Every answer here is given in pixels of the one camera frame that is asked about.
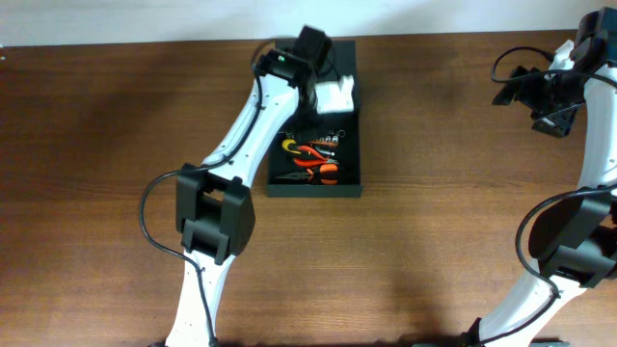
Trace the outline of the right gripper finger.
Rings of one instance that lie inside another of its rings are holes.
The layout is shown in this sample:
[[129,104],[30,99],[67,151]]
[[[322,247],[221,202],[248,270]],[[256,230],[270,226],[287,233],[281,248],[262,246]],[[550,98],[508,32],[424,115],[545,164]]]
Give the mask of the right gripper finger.
[[577,110],[556,112],[549,115],[533,112],[531,114],[533,120],[531,128],[554,138],[565,138],[571,132],[576,114]]
[[[512,70],[510,78],[523,77],[528,74],[528,70],[525,67],[518,66]],[[495,106],[508,106],[515,98],[522,82],[506,83],[502,89],[494,97],[492,104]]]

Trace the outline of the yellow black stubby screwdriver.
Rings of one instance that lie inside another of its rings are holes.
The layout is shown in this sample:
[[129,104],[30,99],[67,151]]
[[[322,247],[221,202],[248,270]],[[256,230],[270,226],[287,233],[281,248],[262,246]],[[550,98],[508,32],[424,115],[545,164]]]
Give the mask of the yellow black stubby screwdriver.
[[[294,157],[297,157],[297,156],[300,155],[300,151],[298,150],[299,146],[300,145],[294,139],[284,139],[282,141],[282,149],[283,149],[283,151],[286,152],[288,155],[292,155]],[[315,148],[317,151],[319,151],[324,156],[328,156],[328,157],[334,157],[335,156],[335,153],[333,151],[329,151],[329,150],[321,149],[321,148],[317,148],[317,147],[313,147],[313,148]]]

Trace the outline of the orange socket bit rail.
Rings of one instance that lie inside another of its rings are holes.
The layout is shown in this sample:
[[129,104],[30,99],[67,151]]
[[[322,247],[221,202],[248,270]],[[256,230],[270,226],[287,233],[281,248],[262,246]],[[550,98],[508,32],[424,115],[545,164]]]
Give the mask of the orange socket bit rail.
[[339,140],[337,135],[329,135],[326,137],[310,140],[309,143],[315,146],[337,147],[339,144]]

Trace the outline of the chrome combination wrench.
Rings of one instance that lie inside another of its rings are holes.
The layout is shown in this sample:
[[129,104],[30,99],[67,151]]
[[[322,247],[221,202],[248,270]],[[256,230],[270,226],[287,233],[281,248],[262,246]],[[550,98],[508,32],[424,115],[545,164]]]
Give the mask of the chrome combination wrench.
[[312,140],[326,139],[333,137],[344,138],[347,135],[347,132],[343,129],[340,130],[319,130],[319,129],[309,129],[309,130],[283,130],[282,134],[287,139],[295,139],[298,142],[309,142]]

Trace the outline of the red small cutting pliers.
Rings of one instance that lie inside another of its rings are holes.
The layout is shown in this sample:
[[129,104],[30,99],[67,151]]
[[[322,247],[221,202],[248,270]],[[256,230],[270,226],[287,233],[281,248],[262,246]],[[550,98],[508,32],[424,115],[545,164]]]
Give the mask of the red small cutting pliers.
[[326,164],[335,164],[338,162],[328,156],[324,156],[315,148],[310,146],[299,146],[300,155],[293,158],[293,162],[302,168],[318,167]]

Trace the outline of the black box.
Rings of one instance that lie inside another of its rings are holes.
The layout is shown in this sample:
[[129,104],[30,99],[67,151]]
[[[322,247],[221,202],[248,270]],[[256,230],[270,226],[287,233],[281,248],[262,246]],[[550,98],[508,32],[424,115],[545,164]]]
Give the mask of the black box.
[[298,142],[301,146],[312,146],[333,151],[338,162],[338,184],[319,185],[300,181],[278,180],[276,176],[304,171],[306,168],[293,162],[294,156],[288,155],[282,149],[282,141],[287,139],[283,130],[291,130],[291,122],[280,132],[271,145],[268,154],[268,185],[267,196],[270,198],[358,198],[362,195],[361,185],[361,142],[360,142],[360,92],[359,87],[353,89],[354,110],[348,113],[319,114],[321,124],[319,130],[340,130],[347,132],[344,138],[338,138],[337,147],[322,147],[309,142]]

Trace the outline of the orange long-nose pliers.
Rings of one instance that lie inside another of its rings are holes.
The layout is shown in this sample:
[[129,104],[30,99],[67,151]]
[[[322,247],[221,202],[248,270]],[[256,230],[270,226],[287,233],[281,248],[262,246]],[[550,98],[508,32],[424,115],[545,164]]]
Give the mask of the orange long-nose pliers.
[[338,165],[325,164],[318,167],[306,168],[301,172],[280,174],[276,176],[276,179],[300,181],[309,184],[336,185],[338,184],[338,177]]

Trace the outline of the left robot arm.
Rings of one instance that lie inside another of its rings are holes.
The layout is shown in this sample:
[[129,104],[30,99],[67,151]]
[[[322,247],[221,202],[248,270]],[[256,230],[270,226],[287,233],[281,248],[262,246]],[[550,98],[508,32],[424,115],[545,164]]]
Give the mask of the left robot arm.
[[177,173],[175,226],[185,268],[165,345],[217,345],[226,278],[255,226],[256,171],[283,125],[316,109],[317,73],[331,46],[324,32],[306,26],[290,47],[255,54],[250,95],[227,135],[199,166]]

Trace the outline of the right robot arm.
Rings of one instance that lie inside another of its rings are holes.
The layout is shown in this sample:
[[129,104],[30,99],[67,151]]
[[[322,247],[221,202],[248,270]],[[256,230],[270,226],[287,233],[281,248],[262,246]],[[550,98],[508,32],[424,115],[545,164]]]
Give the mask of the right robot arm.
[[550,66],[517,67],[491,78],[502,89],[493,100],[518,101],[532,128],[554,138],[571,132],[587,112],[584,157],[575,190],[550,197],[522,219],[515,251],[522,277],[489,314],[462,334],[463,346],[530,346],[551,318],[574,298],[616,276],[616,11],[584,16],[574,40],[543,51]]

